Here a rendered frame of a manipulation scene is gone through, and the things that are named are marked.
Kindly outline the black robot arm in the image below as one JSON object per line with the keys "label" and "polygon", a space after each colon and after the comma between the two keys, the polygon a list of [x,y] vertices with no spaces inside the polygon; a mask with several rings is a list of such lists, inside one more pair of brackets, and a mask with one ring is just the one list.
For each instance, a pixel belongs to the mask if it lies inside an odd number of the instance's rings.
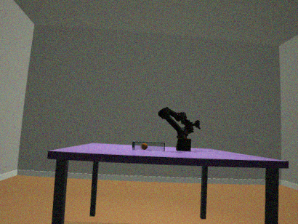
{"label": "black robot arm", "polygon": [[[181,128],[176,121],[180,121],[181,123],[184,125],[188,124],[188,120],[187,120],[187,116],[185,112],[181,112],[181,113],[176,113],[173,110],[169,109],[168,107],[162,108],[159,112],[158,115],[162,118],[162,119],[166,119],[171,125],[172,127],[177,131],[177,139],[178,138],[184,138],[187,139],[188,134],[192,133],[194,128],[190,125],[188,125],[188,127],[186,127],[186,129],[183,127]],[[175,120],[171,117],[173,116],[175,118]]]}

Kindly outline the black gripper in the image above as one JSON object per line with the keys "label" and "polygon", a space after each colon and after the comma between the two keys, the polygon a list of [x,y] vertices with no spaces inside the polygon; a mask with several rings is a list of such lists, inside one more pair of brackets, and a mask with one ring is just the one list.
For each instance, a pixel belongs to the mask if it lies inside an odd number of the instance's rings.
{"label": "black gripper", "polygon": [[193,124],[192,122],[190,122],[190,120],[188,120],[188,124],[187,125],[185,125],[185,129],[186,129],[186,127],[188,127],[188,125],[190,125],[190,126],[195,126],[196,128],[198,127],[199,129],[201,129],[200,128],[200,121],[199,120],[197,120],[197,121],[195,121],[195,123]]}

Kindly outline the clear l-shaped low wall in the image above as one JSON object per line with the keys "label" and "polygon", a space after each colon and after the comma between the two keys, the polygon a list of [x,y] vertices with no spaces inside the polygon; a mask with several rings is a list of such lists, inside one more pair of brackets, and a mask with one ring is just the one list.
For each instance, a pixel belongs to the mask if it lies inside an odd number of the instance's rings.
{"label": "clear l-shaped low wall", "polygon": [[138,143],[138,142],[132,142],[132,150],[164,151],[164,143]]}

